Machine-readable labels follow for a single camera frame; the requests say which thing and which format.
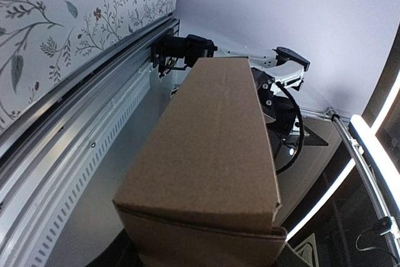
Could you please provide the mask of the brown cardboard box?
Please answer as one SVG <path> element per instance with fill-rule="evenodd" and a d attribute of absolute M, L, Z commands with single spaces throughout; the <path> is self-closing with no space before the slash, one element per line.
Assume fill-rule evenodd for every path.
<path fill-rule="evenodd" d="M 201 58 L 113 198 L 146 266 L 272 266 L 286 232 L 246 58 Z"/>

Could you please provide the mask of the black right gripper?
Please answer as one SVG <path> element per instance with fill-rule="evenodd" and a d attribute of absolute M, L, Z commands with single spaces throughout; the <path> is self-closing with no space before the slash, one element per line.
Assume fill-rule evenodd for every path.
<path fill-rule="evenodd" d="M 272 79 L 265 72 L 252 68 L 251 73 L 267 128 L 282 137 L 288 136 L 296 120 L 292 101 L 273 94 Z"/>

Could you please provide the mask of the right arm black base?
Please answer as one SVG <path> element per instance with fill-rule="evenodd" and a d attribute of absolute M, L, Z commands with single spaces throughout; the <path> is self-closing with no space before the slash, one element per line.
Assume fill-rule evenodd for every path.
<path fill-rule="evenodd" d="M 193 34 L 185 38 L 166 34 L 151 45 L 151 62 L 161 79 L 171 71 L 192 68 L 199 58 L 212 58 L 217 50 L 210 39 Z"/>

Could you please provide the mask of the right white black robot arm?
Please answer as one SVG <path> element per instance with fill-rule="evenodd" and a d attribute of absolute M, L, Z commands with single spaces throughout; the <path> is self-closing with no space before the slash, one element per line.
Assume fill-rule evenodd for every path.
<path fill-rule="evenodd" d="M 306 135 L 299 120 L 301 111 L 291 91 L 300 91 L 310 62 L 298 53 L 277 47 L 264 54 L 219 48 L 216 57 L 247 58 L 264 120 L 269 130 L 283 138 Z"/>

